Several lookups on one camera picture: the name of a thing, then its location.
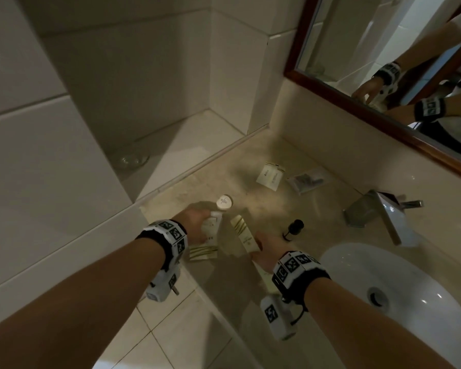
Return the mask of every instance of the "sink drain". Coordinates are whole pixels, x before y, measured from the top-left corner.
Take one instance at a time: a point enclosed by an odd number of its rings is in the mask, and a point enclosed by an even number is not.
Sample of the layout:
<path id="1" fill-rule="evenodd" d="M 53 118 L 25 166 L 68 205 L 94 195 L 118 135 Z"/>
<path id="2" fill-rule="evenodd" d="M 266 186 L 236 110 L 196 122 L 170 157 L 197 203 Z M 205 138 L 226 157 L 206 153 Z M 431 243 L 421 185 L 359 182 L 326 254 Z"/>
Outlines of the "sink drain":
<path id="1" fill-rule="evenodd" d="M 382 313 L 387 313 L 389 310 L 389 299 L 386 294 L 377 287 L 370 287 L 367 290 L 367 300 L 369 304 L 380 310 Z"/>

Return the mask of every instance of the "hand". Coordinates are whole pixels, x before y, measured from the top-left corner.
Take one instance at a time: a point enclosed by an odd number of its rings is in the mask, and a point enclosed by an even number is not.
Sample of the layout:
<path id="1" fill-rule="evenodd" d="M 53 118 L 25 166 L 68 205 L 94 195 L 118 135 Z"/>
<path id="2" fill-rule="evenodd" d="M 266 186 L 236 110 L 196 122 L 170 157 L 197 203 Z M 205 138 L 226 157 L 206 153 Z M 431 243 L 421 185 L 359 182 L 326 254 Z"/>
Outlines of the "hand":
<path id="1" fill-rule="evenodd" d="M 384 113 L 397 122 L 405 125 L 415 123 L 415 105 L 399 106 Z"/>
<path id="2" fill-rule="evenodd" d="M 362 101 L 369 105 L 372 100 L 381 92 L 382 87 L 384 86 L 384 80 L 375 76 L 371 80 L 363 83 L 359 88 L 352 93 L 352 98 Z M 365 95 L 368 94 L 369 97 L 365 101 Z"/>
<path id="3" fill-rule="evenodd" d="M 261 251 L 250 253 L 251 259 L 265 272 L 273 273 L 277 261 L 287 252 L 294 249 L 282 238 L 263 232 L 256 232 L 255 240 Z"/>
<path id="4" fill-rule="evenodd" d="M 206 235 L 202 232 L 203 222 L 210 217 L 210 210 L 198 210 L 187 207 L 176 216 L 175 221 L 180 223 L 188 232 L 188 244 L 202 244 L 206 241 Z"/>

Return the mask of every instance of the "wristband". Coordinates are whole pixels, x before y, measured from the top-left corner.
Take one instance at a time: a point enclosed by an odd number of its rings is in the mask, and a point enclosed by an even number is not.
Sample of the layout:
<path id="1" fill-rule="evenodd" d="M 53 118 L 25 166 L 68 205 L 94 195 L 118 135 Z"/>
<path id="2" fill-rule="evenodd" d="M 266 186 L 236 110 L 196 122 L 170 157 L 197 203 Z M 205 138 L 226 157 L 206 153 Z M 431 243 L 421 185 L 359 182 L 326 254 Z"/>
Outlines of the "wristband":
<path id="1" fill-rule="evenodd" d="M 443 98 L 424 98 L 415 104 L 414 110 L 416 121 L 435 121 L 446 115 L 446 105 Z"/>
<path id="2" fill-rule="evenodd" d="M 166 272 L 179 262 L 188 247 L 186 229 L 174 220 L 160 220 L 150 224 L 136 239 L 139 238 L 149 238 L 161 245 L 166 254 L 161 269 Z"/>
<path id="3" fill-rule="evenodd" d="M 304 294 L 315 279 L 331 279 L 324 267 L 312 256 L 301 251 L 287 251 L 273 269 L 272 281 L 288 301 L 307 311 Z"/>
<path id="4" fill-rule="evenodd" d="M 385 86 L 391 86 L 398 82 L 401 76 L 401 67 L 396 62 L 391 62 L 379 69 L 372 77 L 381 78 Z"/>

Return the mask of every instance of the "faucet handle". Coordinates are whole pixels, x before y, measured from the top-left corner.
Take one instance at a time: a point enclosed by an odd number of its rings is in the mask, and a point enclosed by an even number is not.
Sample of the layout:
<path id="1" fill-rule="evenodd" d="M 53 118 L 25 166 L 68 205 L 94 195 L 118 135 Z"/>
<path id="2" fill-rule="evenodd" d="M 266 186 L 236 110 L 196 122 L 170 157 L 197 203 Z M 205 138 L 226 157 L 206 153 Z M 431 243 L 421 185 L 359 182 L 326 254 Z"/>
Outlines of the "faucet handle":
<path id="1" fill-rule="evenodd" d="M 408 201 L 408 202 L 401 202 L 400 206 L 403 210 L 407 209 L 419 209 L 420 207 L 423 207 L 423 201 Z"/>

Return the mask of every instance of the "wooden mirror frame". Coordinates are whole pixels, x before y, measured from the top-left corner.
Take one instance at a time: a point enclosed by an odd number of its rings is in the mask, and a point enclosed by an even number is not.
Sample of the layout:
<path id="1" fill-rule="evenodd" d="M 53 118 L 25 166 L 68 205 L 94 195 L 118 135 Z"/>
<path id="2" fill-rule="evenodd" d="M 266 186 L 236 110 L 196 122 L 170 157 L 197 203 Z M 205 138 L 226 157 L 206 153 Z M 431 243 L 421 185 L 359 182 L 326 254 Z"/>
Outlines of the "wooden mirror frame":
<path id="1" fill-rule="evenodd" d="M 384 132 L 388 136 L 391 136 L 410 148 L 415 149 L 422 155 L 435 161 L 437 164 L 461 176 L 461 155 L 423 135 L 422 133 L 399 124 L 393 119 L 369 108 L 368 106 L 358 103 L 349 96 L 339 92 L 322 81 L 309 77 L 296 70 L 297 63 L 302 52 L 302 47 L 309 33 L 309 27 L 313 21 L 313 17 L 315 16 L 318 1 L 319 0 L 306 0 L 304 4 L 297 33 L 295 34 L 289 59 L 285 67 L 284 76 L 294 83 L 326 99 L 326 101 L 329 101 L 339 108 L 358 117 L 381 132 Z"/>

